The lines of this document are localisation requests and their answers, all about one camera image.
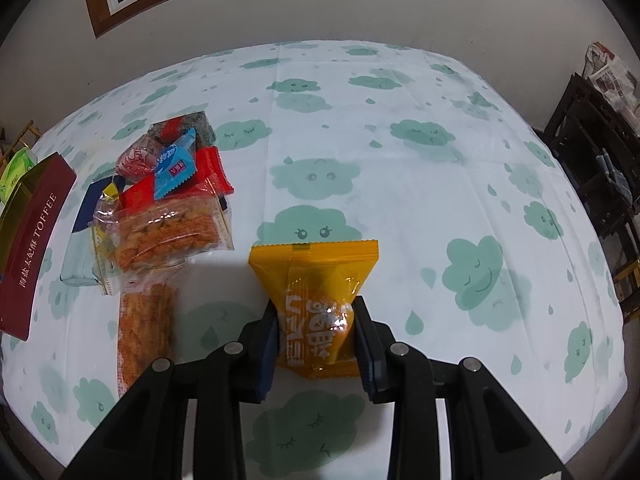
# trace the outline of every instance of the yellow snack package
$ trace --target yellow snack package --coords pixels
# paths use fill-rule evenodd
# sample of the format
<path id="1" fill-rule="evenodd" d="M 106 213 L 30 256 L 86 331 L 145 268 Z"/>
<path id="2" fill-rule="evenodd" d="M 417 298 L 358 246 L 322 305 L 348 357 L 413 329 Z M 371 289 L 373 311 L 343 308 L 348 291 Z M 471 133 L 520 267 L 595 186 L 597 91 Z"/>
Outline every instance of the yellow snack package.
<path id="1" fill-rule="evenodd" d="M 278 364 L 310 379 L 358 376 L 351 302 L 377 260 L 376 240 L 252 247 L 278 311 Z"/>

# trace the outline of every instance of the white wall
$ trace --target white wall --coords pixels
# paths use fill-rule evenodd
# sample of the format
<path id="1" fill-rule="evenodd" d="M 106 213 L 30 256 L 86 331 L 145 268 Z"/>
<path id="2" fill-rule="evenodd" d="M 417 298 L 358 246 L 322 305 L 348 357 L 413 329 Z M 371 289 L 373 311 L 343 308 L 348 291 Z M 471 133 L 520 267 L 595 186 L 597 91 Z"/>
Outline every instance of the white wall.
<path id="1" fill-rule="evenodd" d="M 43 130 L 146 72 L 251 44 L 361 39 L 453 56 L 532 126 L 546 124 L 589 43 L 640 75 L 601 0 L 172 0 L 96 40 L 84 0 L 32 0 L 0 47 L 0 123 Z"/>

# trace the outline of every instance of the blue candy wrapper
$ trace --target blue candy wrapper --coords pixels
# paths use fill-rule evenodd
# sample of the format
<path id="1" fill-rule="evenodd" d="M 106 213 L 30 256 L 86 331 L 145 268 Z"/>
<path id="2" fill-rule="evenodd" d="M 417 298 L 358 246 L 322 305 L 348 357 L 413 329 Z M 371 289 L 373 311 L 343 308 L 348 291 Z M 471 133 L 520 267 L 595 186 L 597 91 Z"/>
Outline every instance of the blue candy wrapper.
<path id="1" fill-rule="evenodd" d="M 160 200 L 195 174 L 196 164 L 193 160 L 195 139 L 196 130 L 190 128 L 160 154 L 155 170 L 155 200 Z"/>

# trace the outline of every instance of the newspaper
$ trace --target newspaper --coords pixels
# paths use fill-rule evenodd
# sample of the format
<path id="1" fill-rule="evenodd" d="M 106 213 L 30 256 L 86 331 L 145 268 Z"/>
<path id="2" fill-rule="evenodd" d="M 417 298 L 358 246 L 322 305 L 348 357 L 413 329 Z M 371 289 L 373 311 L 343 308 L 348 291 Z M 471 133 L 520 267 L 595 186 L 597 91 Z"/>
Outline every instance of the newspaper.
<path id="1" fill-rule="evenodd" d="M 640 136 L 640 85 L 625 63 L 603 44 L 592 43 L 584 56 L 582 77 L 591 81 Z"/>

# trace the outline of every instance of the screw head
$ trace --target screw head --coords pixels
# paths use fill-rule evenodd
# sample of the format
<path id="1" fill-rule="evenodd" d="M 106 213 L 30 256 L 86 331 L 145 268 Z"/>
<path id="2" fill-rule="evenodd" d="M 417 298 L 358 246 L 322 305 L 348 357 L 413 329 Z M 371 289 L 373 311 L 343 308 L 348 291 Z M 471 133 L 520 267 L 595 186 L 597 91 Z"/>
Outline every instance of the screw head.
<path id="1" fill-rule="evenodd" d="M 239 354 L 242 350 L 244 350 L 244 346 L 242 346 L 242 343 L 239 343 L 238 341 L 232 341 L 225 345 L 225 353 L 229 355 Z"/>
<path id="2" fill-rule="evenodd" d="M 153 362 L 153 364 L 151 365 L 151 368 L 155 372 L 165 372 L 169 369 L 170 366 L 171 366 L 171 363 L 169 362 L 169 359 L 165 359 L 164 357 L 161 357 L 159 359 L 156 359 Z"/>
<path id="3" fill-rule="evenodd" d="M 464 361 L 462 361 L 462 365 L 470 372 L 477 372 L 480 368 L 482 368 L 482 363 L 475 357 L 467 357 Z"/>
<path id="4" fill-rule="evenodd" d="M 397 356 L 403 356 L 409 353 L 409 347 L 404 343 L 393 343 L 389 347 L 389 350 L 393 355 L 397 355 Z"/>

